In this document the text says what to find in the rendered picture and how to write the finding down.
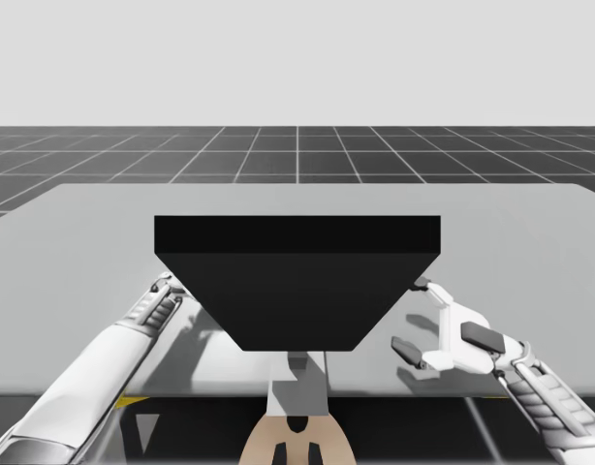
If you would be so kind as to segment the black screen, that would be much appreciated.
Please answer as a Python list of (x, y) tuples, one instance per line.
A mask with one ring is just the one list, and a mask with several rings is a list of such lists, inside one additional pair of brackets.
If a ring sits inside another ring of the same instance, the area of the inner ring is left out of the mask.
[(158, 215), (154, 252), (245, 351), (349, 352), (441, 252), (432, 215)]

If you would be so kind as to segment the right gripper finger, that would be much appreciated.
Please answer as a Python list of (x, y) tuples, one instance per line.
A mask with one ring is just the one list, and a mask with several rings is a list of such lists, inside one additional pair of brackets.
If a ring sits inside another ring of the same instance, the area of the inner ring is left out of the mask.
[(409, 341), (405, 341), (398, 336), (391, 338), (391, 348), (408, 365), (418, 370), (440, 371), (437, 367), (437, 360), (433, 360), (434, 351), (424, 352)]
[(409, 288), (412, 292), (422, 293), (438, 309), (444, 309), (454, 303), (454, 298), (442, 286), (433, 283), (425, 276), (419, 277)]

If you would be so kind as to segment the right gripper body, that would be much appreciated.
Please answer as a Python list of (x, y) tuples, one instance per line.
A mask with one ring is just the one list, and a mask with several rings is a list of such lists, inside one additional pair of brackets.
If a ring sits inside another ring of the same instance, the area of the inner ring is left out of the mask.
[(495, 360), (506, 354), (504, 336), (491, 329), (479, 312), (459, 303), (439, 303), (438, 349), (422, 354), (422, 366), (438, 372), (459, 369), (489, 374)]

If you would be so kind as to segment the grey stand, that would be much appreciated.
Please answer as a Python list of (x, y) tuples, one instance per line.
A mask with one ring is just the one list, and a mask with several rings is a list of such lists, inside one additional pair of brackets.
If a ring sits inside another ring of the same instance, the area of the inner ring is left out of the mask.
[(272, 359), (266, 414), (270, 417), (320, 417), (329, 414), (324, 352), (283, 352)]

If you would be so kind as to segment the tan robot part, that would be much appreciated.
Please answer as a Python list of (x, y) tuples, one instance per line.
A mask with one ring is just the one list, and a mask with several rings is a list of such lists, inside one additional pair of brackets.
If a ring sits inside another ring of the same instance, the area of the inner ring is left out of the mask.
[(271, 465), (276, 447), (286, 447), (286, 465), (310, 465), (310, 446), (319, 447), (323, 465), (357, 465), (352, 447), (332, 415), (263, 415), (250, 433), (238, 465)]

